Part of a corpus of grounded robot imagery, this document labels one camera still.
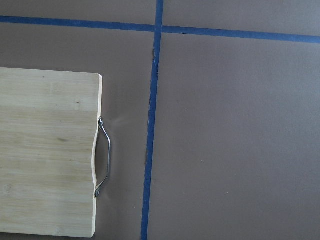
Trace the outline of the wooden cutting board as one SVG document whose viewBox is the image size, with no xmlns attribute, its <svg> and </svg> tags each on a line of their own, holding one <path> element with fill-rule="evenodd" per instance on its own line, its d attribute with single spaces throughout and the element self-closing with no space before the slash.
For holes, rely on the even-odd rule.
<svg viewBox="0 0 320 240">
<path fill-rule="evenodd" d="M 1 68 L 1 232 L 94 235 L 102 88 L 98 73 Z"/>
</svg>

